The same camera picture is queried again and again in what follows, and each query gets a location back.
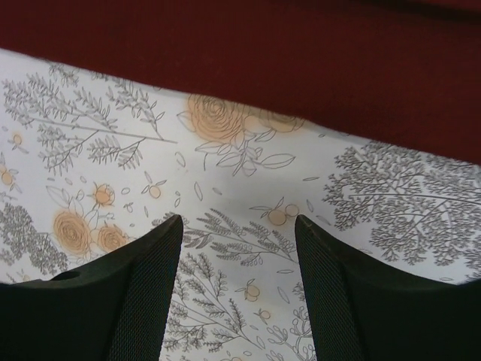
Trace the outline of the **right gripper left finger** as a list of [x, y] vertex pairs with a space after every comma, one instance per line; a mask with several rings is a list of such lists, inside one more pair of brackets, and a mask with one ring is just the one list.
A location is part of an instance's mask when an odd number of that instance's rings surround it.
[[3, 360], [157, 360], [183, 239], [174, 215], [54, 278], [1, 286]]

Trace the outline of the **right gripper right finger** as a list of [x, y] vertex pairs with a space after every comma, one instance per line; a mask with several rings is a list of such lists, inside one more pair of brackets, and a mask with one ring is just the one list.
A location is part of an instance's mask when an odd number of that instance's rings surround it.
[[309, 218], [295, 240], [320, 360], [478, 360], [480, 283], [404, 272], [356, 250]]

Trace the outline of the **dark red t shirt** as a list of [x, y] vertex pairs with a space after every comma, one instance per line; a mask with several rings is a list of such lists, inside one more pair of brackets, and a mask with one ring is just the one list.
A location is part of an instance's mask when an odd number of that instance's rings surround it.
[[3, 1], [1, 46], [480, 162], [478, 1]]

